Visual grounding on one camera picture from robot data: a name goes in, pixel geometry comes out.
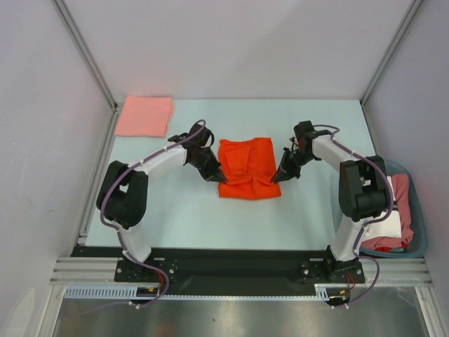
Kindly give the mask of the orange polo t-shirt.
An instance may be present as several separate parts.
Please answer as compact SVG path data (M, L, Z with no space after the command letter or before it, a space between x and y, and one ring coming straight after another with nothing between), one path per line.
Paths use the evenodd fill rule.
M218 159L227 178L218 186L219 197L261 200L281 196L279 184L272 182L276 162L271 138L221 139Z

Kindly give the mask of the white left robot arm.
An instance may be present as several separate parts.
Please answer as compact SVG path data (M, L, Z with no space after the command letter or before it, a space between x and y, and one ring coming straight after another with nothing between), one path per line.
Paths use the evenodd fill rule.
M102 224L116 232L124 256L132 261L130 271L139 280L148 280L155 272L154 262L148 259L152 252L150 240L142 225L150 182L189 164L206 182L227 183L211 149L214 142L213 132L200 119L189 132L170 137L147 157L133 164L113 161L107 167L96 207Z

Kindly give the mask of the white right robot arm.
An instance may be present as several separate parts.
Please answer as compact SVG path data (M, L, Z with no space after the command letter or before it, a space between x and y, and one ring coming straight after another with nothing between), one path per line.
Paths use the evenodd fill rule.
M328 247L332 259L323 264L324 275L339 282L349 273L347 263L359 258L365 229L386 220L392 212L394 196L384 160L364 157L343 145L336 138L340 130L335 126L301 121L293 130L291 146L283 149L272 182L298 179L301 168L313 160L324 161L339 173L338 202L343 217Z

